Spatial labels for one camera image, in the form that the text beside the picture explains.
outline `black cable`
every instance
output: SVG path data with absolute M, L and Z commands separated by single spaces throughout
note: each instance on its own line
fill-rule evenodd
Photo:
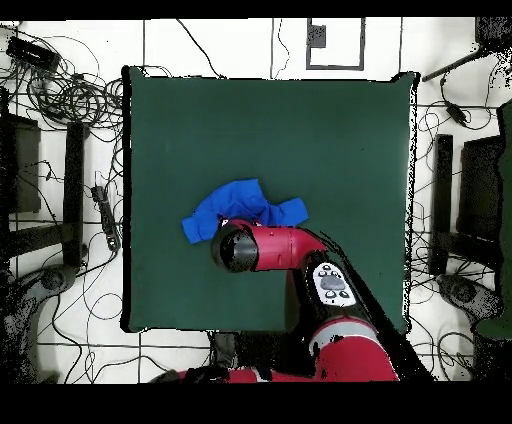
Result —
M 81 356 L 82 356 L 82 346 L 80 346 L 76 341 L 74 341 L 73 339 L 65 336 L 64 334 L 62 334 L 60 332 L 60 330 L 57 328 L 57 326 L 55 325 L 55 316 L 57 315 L 57 312 L 59 310 L 59 306 L 60 306 L 60 293 L 57 295 L 57 306 L 55 307 L 55 311 L 53 312 L 53 316 L 52 316 L 52 327 L 53 327 L 53 330 L 60 336 L 62 337 L 63 339 L 69 341 L 70 343 L 73 343 L 75 346 L 78 347 L 78 349 L 80 350 L 80 353 L 78 355 L 78 358 L 76 359 L 76 361 L 73 363 L 73 365 L 71 366 L 71 368 L 69 369 L 67 375 L 66 375 L 66 378 L 64 379 L 64 384 L 67 384 L 68 380 L 69 380 L 69 376 L 71 375 L 71 373 L 73 372 L 73 370 L 75 369 L 76 365 L 78 364 L 78 361 L 80 360 Z
M 279 69 L 279 71 L 277 71 L 277 74 L 274 77 L 274 79 L 277 79 L 277 77 L 279 76 L 279 73 L 286 69 L 286 67 L 288 66 L 288 61 L 290 60 L 290 51 L 288 50 L 288 47 L 286 47 L 284 45 L 283 41 L 281 40 L 281 26 L 282 25 L 283 25 L 283 18 L 281 18 L 281 21 L 279 22 L 279 29 L 277 30 L 277 39 L 279 40 L 279 43 L 281 44 L 281 46 L 283 46 L 284 49 L 286 50 L 286 54 L 288 55 L 288 57 L 286 58 L 286 62 L 284 64 L 284 66 L 281 69 Z
M 459 337 L 462 337 L 466 340 L 468 340 L 471 344 L 473 344 L 473 340 L 471 340 L 466 334 L 464 333 L 460 333 L 458 331 L 450 331 L 448 333 L 445 333 L 443 334 L 439 340 L 437 341 L 437 356 L 438 356 L 438 359 L 439 359 L 439 365 L 441 367 L 441 371 L 443 372 L 443 375 L 445 376 L 445 378 L 448 380 L 448 381 L 451 381 L 450 377 L 448 377 L 448 373 L 446 372 L 446 368 L 444 367 L 444 364 L 446 364 L 446 360 L 443 358 L 442 354 L 441 354 L 441 343 L 443 342 L 443 340 L 446 338 L 446 337 L 449 337 L 449 336 L 459 336 Z M 459 361 L 456 361 L 455 359 L 453 359 L 453 357 L 451 355 L 449 355 L 449 358 L 452 360 L 452 365 L 450 366 L 453 366 L 453 364 L 457 363 L 459 364 L 461 367 L 463 367 L 464 369 L 466 369 L 467 371 L 469 371 L 470 374 L 473 374 L 473 370 L 471 369 L 470 366 L 468 366 L 468 364 L 465 364 L 465 363 L 461 363 Z
M 188 30 L 188 28 L 185 26 L 185 24 L 183 22 L 181 22 L 180 19 L 176 18 L 176 21 L 182 26 L 182 28 L 185 30 L 185 32 L 188 34 L 188 36 L 194 42 L 194 44 L 197 46 L 197 48 L 199 50 L 201 50 L 201 52 L 204 54 L 204 56 L 206 57 L 206 60 L 208 61 L 208 64 L 210 65 L 211 70 L 217 76 L 217 78 L 226 78 L 224 75 L 221 75 L 221 74 L 217 73 L 217 71 L 213 68 L 213 65 L 212 65 L 212 62 L 211 62 L 210 58 L 208 57 L 206 52 L 203 50 L 203 48 L 199 45 L 199 43 L 196 41 L 196 39 L 192 36 L 192 34 Z

